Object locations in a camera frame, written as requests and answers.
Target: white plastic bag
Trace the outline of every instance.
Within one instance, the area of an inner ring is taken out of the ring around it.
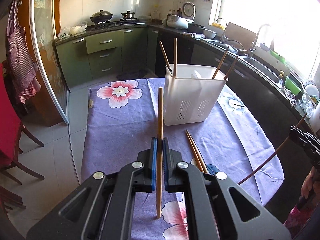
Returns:
[[[87,28],[87,24],[88,24],[88,22],[83,21],[83,22],[77,24],[76,26],[70,27],[70,35],[74,35],[74,34],[77,34],[77,33],[80,33],[80,32],[84,32],[85,29]]]
[[[59,38],[60,40],[63,39],[63,38],[67,38],[67,37],[70,36],[69,33],[70,33],[70,28],[64,27],[64,28],[60,31],[60,33],[58,34],[58,38]]]

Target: cutting board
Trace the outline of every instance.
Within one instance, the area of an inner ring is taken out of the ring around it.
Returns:
[[[229,40],[239,41],[245,49],[249,49],[256,37],[256,33],[229,22],[226,28],[226,37]]]

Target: checkered apron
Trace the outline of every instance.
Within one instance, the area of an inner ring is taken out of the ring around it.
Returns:
[[[18,22],[18,0],[13,0],[7,25],[7,59],[13,73],[13,84],[22,103],[41,88],[36,79],[38,65],[29,54],[26,33]]]

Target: silver screw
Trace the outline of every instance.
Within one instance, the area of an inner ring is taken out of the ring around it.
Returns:
[[[104,174],[101,171],[97,171],[93,174],[93,177],[95,179],[102,179],[104,177]]]
[[[134,162],[132,163],[132,167],[138,169],[138,168],[141,168],[142,167],[142,163],[141,162]]]
[[[226,175],[224,172],[219,171],[219,172],[216,173],[216,177],[217,177],[218,179],[224,180],[224,179],[227,178],[227,175]]]
[[[179,163],[178,163],[178,167],[179,167],[179,168],[182,168],[182,169],[185,169],[185,168],[187,168],[188,166],[189,166],[189,164],[186,163],[186,162],[179,162]]]

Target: purple tablecloth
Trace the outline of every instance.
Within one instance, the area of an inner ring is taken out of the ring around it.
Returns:
[[[119,171],[150,148],[157,133],[157,93],[164,78],[111,82],[92,88],[81,181],[95,171]],[[217,166],[234,182],[258,167],[274,148],[258,122],[238,96],[225,86],[204,122],[165,126],[169,147],[180,151],[184,161],[194,163],[185,129],[191,133],[207,166]],[[241,186],[265,205],[284,180],[275,156]],[[162,217],[156,216],[156,193],[137,193],[132,239],[188,239],[182,193],[163,192]]]

